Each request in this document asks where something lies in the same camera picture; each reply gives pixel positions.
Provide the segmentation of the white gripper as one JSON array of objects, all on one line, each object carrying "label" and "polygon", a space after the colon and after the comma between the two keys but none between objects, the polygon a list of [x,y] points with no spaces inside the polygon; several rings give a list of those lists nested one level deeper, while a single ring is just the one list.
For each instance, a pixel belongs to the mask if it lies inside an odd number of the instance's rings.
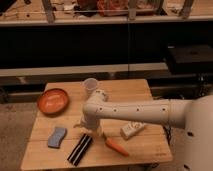
[{"label": "white gripper", "polygon": [[86,123],[77,123],[74,125],[74,128],[85,128],[94,136],[102,135],[102,128],[100,125],[93,126]]}]

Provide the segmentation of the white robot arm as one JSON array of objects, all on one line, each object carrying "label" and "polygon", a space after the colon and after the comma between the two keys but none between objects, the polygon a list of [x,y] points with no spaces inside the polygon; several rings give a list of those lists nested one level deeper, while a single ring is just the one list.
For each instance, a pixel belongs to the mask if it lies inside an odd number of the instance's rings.
[{"label": "white robot arm", "polygon": [[213,95],[194,100],[161,99],[109,102],[104,90],[94,91],[82,107],[76,127],[96,131],[101,119],[169,125],[185,130],[183,171],[213,171]]}]

